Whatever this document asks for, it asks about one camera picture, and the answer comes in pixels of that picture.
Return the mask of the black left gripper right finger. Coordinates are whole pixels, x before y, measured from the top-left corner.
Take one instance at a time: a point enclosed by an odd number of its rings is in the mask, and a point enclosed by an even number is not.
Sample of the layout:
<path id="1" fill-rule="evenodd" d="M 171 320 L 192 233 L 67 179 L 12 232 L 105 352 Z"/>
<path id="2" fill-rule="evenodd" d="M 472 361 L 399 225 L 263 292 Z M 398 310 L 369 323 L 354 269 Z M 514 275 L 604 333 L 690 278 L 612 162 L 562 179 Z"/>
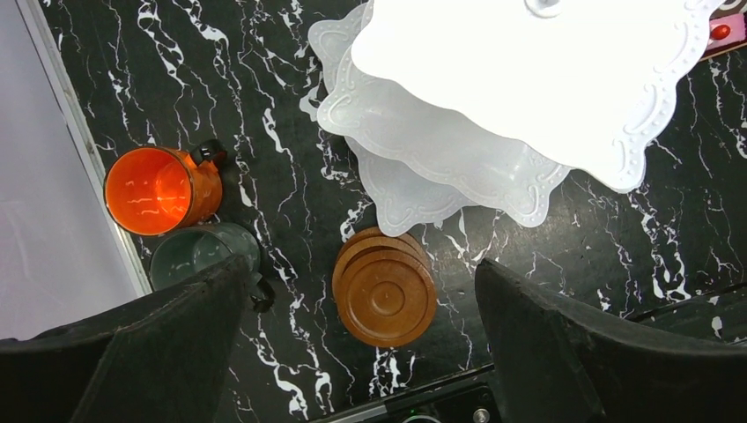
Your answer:
<path id="1" fill-rule="evenodd" d="M 490 259 L 478 311 L 506 422 L 743 422 L 746 350 L 633 323 Z"/>

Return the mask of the white three-tier cake stand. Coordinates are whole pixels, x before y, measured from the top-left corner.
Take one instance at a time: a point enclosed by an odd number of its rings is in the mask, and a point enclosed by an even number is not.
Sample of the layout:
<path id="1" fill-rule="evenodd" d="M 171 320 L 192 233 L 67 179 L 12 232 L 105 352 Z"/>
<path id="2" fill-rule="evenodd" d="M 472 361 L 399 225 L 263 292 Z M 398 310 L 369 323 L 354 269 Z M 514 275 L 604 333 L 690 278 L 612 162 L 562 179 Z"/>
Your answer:
<path id="1" fill-rule="evenodd" d="M 308 31 L 344 138 L 398 236 L 465 206 L 535 227 L 581 170 L 637 189 L 717 1 L 368 1 Z"/>

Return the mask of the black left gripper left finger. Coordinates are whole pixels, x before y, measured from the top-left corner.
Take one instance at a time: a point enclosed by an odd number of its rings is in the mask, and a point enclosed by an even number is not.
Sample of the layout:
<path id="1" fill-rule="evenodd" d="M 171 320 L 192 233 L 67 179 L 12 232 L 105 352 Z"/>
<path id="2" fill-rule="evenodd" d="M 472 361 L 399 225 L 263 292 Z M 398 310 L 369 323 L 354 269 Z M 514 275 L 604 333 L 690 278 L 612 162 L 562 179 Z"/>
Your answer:
<path id="1" fill-rule="evenodd" d="M 4 339 L 2 421 L 212 421 L 248 271 L 232 256 L 98 315 Z"/>

